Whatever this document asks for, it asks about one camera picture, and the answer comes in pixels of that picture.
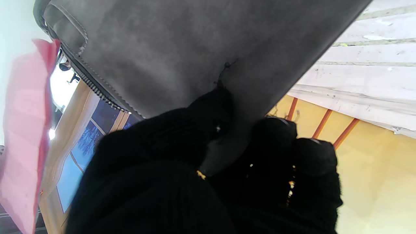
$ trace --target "orange pole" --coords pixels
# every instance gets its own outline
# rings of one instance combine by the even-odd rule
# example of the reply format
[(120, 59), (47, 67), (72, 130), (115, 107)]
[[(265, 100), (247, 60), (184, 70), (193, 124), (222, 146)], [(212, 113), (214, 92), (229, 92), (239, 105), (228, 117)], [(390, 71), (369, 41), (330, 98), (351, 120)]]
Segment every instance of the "orange pole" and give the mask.
[(334, 148), (338, 149), (338, 147), (341, 145), (341, 143), (345, 140), (345, 138), (349, 135), (349, 133), (354, 129), (354, 127), (357, 125), (359, 119), (354, 118), (351, 123), (348, 125), (348, 127), (341, 133), (341, 135), (338, 137), (338, 139), (334, 143)]
[(331, 115), (332, 110), (328, 109), (327, 112), (325, 112), (324, 116), (322, 117), (321, 122), (319, 123), (318, 127), (316, 128), (315, 133), (313, 134), (312, 138), (317, 139), (319, 134), (321, 134), (322, 129), (324, 129), (325, 124), (327, 123), (329, 116)]
[(292, 121), (293, 113), (295, 112), (295, 107), (297, 103), (297, 98), (293, 98), (292, 105), (290, 106), (289, 114), (287, 115), (287, 120)]

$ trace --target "yellow wall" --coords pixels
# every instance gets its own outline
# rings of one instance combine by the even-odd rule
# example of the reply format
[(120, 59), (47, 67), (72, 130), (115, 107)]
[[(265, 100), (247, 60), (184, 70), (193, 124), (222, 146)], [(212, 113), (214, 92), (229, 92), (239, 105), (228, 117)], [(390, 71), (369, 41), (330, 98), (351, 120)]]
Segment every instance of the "yellow wall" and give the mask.
[[(285, 96), (269, 114), (288, 115)], [(298, 100), (292, 121), (299, 137), (312, 137), (326, 108)], [(334, 143), (353, 120), (332, 112), (319, 139)], [(344, 205), (340, 234), (416, 233), (416, 139), (359, 121), (337, 149)]]

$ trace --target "stitching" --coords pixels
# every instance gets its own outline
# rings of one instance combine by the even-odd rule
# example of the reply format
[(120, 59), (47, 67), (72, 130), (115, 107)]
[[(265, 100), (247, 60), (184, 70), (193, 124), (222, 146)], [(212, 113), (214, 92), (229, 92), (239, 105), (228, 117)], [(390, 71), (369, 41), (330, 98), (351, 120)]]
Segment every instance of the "stitching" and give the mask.
[[(62, 43), (64, 43), (66, 45), (66, 47), (73, 53), (75, 54), (71, 48), (68, 46), (68, 44), (64, 41), (62, 41)], [(132, 110), (134, 110), (138, 115), (140, 115), (140, 117), (142, 117), (143, 119), (146, 119), (142, 114), (140, 114), (136, 109), (134, 109), (134, 107), (132, 107), (126, 100), (124, 100), (121, 95), (109, 84), (107, 83), (107, 81), (105, 81), (94, 69), (92, 69), (88, 63), (86, 63), (80, 56), (78, 57), (90, 70), (92, 70), (109, 88), (111, 88), (117, 95), (118, 97), (120, 97)]]
[(82, 26), (82, 24), (74, 16), (72, 16), (71, 13), (68, 10), (66, 10), (62, 5), (60, 7), (62, 8), (62, 10), (64, 10), (66, 13), (68, 13), (69, 16), (73, 20), (75, 20), (78, 23), (78, 25), (81, 26), (82, 30), (84, 31), (84, 34), (85, 34), (85, 43), (79, 48), (79, 52), (77, 53), (77, 55), (81, 55), (84, 52), (85, 47), (88, 45), (88, 33), (85, 30), (85, 28)]
[(67, 11), (63, 6), (61, 6), (61, 8), (64, 10), (64, 11), (66, 11), (71, 17), (72, 17), (72, 19), (73, 20), (75, 20), (80, 26), (81, 26), (81, 28), (82, 28), (82, 30), (84, 31), (84, 33), (85, 33), (85, 45), (87, 45), (88, 44), (88, 34), (87, 34), (87, 31), (85, 30), (85, 28), (82, 26), (82, 24), (74, 17), (74, 16), (72, 16), (71, 15), (71, 13), (69, 13), (69, 11)]

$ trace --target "gray suede bag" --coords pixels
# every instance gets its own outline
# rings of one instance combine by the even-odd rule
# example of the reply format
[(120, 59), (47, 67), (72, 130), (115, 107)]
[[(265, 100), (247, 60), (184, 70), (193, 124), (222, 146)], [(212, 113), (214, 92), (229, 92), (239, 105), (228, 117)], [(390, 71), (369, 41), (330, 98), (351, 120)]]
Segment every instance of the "gray suede bag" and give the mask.
[(79, 76), (139, 119), (186, 107), (222, 81), (236, 124), (209, 145), (210, 175), (245, 149), (261, 119), (371, 0), (37, 0)]

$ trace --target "zipper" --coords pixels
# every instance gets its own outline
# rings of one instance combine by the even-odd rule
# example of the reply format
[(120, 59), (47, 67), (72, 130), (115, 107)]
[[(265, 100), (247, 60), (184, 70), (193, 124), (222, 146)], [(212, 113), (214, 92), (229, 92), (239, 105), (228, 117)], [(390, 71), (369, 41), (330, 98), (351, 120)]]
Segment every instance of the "zipper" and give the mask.
[(98, 84), (95, 80), (90, 79), (92, 77), (88, 71), (85, 70), (85, 68), (76, 60), (73, 58), (73, 56), (66, 52), (65, 47), (61, 44), (61, 49), (67, 59), (74, 64), (75, 66), (72, 66), (72, 68), (77, 72), (79, 77), (84, 81), (87, 86), (104, 102), (106, 102), (108, 105), (111, 106), (114, 110), (120, 110), (121, 112), (126, 112), (131, 114), (130, 111), (120, 107), (118, 104), (116, 104), (112, 99), (110, 99), (110, 94), (108, 94), (107, 91), (103, 92), (105, 90), (103, 87), (101, 87), (100, 84)]

